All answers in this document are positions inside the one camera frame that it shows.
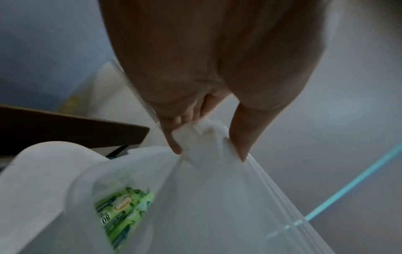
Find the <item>white plastic bag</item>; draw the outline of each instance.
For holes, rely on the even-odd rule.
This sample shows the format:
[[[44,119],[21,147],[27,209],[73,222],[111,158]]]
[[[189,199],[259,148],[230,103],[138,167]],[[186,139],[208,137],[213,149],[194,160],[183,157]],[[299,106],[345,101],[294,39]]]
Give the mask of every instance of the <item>white plastic bag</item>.
[[[112,254],[93,204],[126,186],[155,201],[124,254],[333,253],[249,156],[242,163],[221,122],[189,123],[168,148],[130,154],[87,170],[72,184],[65,215],[80,253]]]

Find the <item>hand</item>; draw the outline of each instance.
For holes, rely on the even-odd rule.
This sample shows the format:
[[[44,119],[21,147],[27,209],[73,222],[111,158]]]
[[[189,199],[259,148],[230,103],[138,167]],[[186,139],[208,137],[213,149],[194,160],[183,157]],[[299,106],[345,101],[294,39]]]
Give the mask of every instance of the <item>hand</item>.
[[[240,101],[230,140],[242,160],[302,91],[324,49],[325,0],[100,0],[113,49],[172,131]]]

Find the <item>logo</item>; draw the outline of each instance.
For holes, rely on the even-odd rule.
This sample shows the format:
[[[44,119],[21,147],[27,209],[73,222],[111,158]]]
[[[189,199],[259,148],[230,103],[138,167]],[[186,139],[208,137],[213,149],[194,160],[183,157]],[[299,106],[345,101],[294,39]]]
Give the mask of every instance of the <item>logo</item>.
[[[121,196],[115,201],[113,209],[116,211],[123,210],[126,206],[129,205],[130,202],[131,202],[130,195]]]

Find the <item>floor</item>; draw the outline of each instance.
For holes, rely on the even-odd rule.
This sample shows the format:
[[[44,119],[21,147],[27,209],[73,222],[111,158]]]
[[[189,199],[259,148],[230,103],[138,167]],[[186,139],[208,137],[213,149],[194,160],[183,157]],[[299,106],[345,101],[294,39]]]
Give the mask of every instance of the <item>floor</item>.
[[[254,158],[304,215],[402,142],[402,3],[350,0],[338,33],[305,91],[261,136]],[[71,99],[81,114],[152,128],[163,135],[113,61]],[[211,115],[230,125],[237,100]],[[336,253],[399,253],[402,155],[310,223]]]

